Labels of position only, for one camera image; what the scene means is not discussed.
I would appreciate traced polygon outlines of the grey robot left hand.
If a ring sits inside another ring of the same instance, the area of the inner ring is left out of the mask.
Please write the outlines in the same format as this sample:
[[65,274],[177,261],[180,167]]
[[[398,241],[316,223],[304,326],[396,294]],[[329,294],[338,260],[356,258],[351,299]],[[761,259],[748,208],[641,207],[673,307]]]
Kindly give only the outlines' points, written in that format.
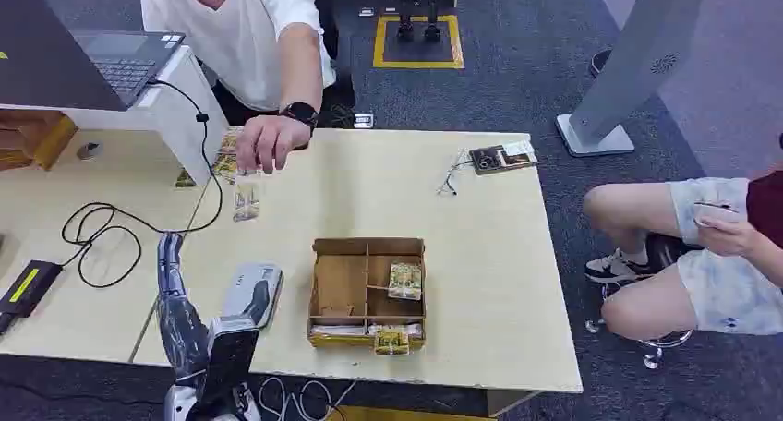
[[208,329],[187,298],[181,274],[183,236],[164,233],[157,247],[158,298],[156,315],[163,348],[175,372],[175,383],[194,387],[205,373]]

